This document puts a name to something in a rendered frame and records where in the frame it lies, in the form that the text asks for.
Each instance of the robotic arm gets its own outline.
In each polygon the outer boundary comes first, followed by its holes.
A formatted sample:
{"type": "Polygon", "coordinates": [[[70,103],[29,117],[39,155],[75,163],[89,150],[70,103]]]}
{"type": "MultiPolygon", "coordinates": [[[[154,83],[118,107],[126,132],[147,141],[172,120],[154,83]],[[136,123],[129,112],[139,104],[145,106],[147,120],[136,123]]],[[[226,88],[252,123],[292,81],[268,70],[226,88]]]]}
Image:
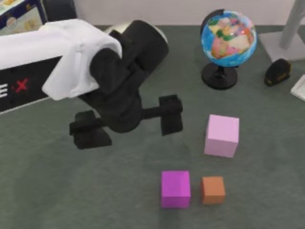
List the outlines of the robotic arm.
{"type": "Polygon", "coordinates": [[[8,40],[14,40],[10,44],[18,58],[3,61],[2,69],[60,56],[42,90],[53,100],[79,97],[100,115],[76,114],[70,135],[79,149],[109,146],[112,141],[103,127],[126,133],[143,119],[161,117],[162,135],[182,131],[183,108],[176,95],[160,97],[159,107],[142,108],[139,87],[168,54],[167,40],[157,28],[133,21],[102,32],[75,19],[0,37],[0,44],[8,40]]]}

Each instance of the black globe base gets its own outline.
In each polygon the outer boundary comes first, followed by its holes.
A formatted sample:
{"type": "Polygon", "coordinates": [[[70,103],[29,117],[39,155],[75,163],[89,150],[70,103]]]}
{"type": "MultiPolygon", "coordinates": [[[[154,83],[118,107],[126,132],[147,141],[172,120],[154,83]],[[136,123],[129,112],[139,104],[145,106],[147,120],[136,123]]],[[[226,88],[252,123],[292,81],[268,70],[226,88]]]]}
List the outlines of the black globe base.
{"type": "Polygon", "coordinates": [[[237,71],[235,68],[224,68],[210,63],[202,69],[201,78],[213,89],[226,90],[237,83],[237,71]]]}

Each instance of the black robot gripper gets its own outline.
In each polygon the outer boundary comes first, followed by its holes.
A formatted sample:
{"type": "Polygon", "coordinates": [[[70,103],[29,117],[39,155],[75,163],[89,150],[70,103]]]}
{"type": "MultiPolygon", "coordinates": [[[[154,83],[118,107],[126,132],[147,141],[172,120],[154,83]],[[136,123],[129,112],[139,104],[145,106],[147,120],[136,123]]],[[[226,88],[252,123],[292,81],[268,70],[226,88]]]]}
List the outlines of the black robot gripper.
{"type": "Polygon", "coordinates": [[[139,87],[168,54],[162,35],[143,21],[133,21],[121,34],[110,33],[122,46],[122,58],[111,49],[100,50],[90,65],[97,90],[79,96],[94,111],[77,113],[70,124],[70,135],[79,149],[111,146],[103,129],[117,133],[135,129],[142,120],[161,118],[162,135],[183,130],[183,106],[176,95],[159,98],[158,107],[143,109],[139,87]]]}

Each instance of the table surface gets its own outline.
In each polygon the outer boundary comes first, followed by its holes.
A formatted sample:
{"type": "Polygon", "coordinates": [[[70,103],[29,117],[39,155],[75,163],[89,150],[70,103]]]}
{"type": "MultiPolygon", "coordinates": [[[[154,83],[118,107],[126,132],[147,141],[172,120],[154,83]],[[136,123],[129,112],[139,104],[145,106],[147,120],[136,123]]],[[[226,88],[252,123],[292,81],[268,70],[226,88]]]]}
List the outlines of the table surface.
{"type": "Polygon", "coordinates": [[[124,135],[108,131],[111,147],[80,151],[68,131],[74,114],[89,109],[78,99],[1,115],[1,229],[305,228],[305,103],[289,93],[305,62],[294,62],[291,78],[269,88],[263,77],[270,60],[259,43],[238,69],[237,85],[216,91],[200,78],[209,61],[199,27],[161,29],[170,54],[141,87],[143,106],[178,94],[184,131],[162,137],[157,118],[124,135]],[[203,155],[210,114],[240,118],[234,158],[203,155]],[[163,170],[190,171],[189,208],[160,208],[163,170]],[[201,204],[202,176],[224,177],[222,205],[201,204]]]}

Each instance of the globe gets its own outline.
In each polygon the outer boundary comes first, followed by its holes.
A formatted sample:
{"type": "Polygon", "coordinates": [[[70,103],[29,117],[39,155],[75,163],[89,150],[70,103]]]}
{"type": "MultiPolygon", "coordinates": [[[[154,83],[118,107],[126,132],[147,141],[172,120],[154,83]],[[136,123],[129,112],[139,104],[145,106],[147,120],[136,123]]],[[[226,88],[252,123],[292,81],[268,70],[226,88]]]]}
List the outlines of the globe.
{"type": "Polygon", "coordinates": [[[236,67],[247,61],[257,45],[254,24],[241,13],[224,11],[204,25],[201,43],[206,56],[221,67],[236,67]]]}

